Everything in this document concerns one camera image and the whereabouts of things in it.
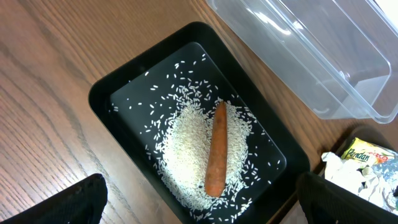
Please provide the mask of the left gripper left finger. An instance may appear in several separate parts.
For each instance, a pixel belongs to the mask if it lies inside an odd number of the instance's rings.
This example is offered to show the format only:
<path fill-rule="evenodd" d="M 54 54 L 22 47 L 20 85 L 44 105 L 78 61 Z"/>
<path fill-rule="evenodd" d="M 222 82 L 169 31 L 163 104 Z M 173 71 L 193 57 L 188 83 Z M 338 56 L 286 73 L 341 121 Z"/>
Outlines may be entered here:
<path fill-rule="evenodd" d="M 93 174 L 2 223 L 99 224 L 107 201 L 105 178 Z"/>

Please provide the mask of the pile of white rice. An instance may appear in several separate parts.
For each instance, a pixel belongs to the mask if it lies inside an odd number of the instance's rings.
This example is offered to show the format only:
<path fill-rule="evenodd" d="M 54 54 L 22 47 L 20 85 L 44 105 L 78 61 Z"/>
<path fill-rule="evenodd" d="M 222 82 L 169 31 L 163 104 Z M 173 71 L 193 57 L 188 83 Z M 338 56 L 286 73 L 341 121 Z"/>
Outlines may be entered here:
<path fill-rule="evenodd" d="M 220 197 L 205 192 L 213 117 L 227 112 L 228 160 Z M 285 158 L 265 129 L 197 45 L 128 81 L 110 111 L 144 145 L 161 186 L 198 223 L 238 223 L 270 187 Z"/>

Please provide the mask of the orange carrot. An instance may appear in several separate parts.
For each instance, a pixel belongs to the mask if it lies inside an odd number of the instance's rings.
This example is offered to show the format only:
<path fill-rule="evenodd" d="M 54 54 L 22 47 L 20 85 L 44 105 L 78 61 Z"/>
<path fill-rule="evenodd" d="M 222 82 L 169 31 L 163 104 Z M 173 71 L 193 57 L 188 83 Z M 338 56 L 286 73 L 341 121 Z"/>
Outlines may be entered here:
<path fill-rule="evenodd" d="M 228 133 L 226 104 L 221 101 L 213 117 L 210 153 L 205 175 L 205 192 L 220 197 L 226 184 Z"/>

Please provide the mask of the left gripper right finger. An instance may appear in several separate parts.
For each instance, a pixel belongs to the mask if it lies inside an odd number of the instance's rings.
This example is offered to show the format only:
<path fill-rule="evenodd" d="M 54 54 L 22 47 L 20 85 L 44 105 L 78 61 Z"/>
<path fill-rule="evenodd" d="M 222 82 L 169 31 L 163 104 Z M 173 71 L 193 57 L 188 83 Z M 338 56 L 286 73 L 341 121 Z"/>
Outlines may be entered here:
<path fill-rule="evenodd" d="M 296 183 L 297 197 L 309 223 L 397 224 L 397 215 L 306 172 Z"/>

